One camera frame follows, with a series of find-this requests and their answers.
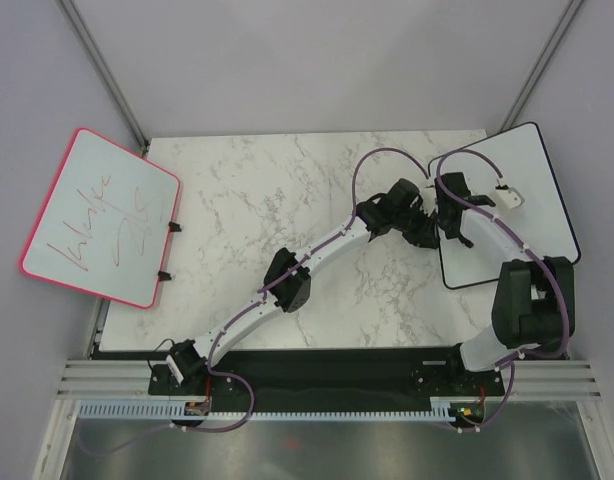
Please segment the black framed whiteboard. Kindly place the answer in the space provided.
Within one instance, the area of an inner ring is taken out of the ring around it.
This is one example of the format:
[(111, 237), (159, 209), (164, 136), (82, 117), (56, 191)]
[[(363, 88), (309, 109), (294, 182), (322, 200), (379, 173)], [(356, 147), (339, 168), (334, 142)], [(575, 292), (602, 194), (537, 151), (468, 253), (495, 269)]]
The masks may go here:
[[(576, 264), (581, 251), (566, 210), (555, 174), (537, 124), (528, 122), (463, 148), (448, 158), (441, 172), (461, 172), (473, 194), (489, 195), (498, 175), (475, 151), (498, 167), (507, 185), (516, 189), (524, 202), (502, 219), (532, 251), (549, 257), (565, 257)], [(482, 246), (468, 248), (457, 239), (440, 236), (443, 282), (452, 290), (495, 282), (500, 263)]]

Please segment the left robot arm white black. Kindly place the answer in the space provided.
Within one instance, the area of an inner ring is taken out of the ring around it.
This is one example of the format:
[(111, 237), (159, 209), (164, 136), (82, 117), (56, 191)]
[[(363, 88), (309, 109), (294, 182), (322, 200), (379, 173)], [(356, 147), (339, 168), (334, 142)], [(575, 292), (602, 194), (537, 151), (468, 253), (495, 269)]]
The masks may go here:
[(418, 187), (400, 179), (388, 192), (356, 204), (350, 219), (316, 244), (297, 251), (285, 247), (278, 250), (263, 286), (241, 312), (209, 332), (171, 347), (166, 365), (173, 385), (185, 394), (200, 391), (205, 374), (227, 352), (266, 322), (303, 307), (315, 277), (347, 252), (392, 230), (415, 247), (437, 248), (434, 202), (431, 180)]

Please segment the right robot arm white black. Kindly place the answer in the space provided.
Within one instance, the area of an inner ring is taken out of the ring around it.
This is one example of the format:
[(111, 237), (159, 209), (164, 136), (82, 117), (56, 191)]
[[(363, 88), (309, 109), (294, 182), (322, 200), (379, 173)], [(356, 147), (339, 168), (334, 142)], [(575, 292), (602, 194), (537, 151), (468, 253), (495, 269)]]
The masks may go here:
[(446, 386), (467, 394), (480, 383), (480, 371), (501, 368), (526, 354), (563, 355), (575, 330), (571, 261), (533, 251), (497, 215), (494, 200), (470, 194), (463, 174), (439, 175), (435, 188), (441, 231), (499, 266), (491, 325), (460, 344), (461, 360), (444, 370)]

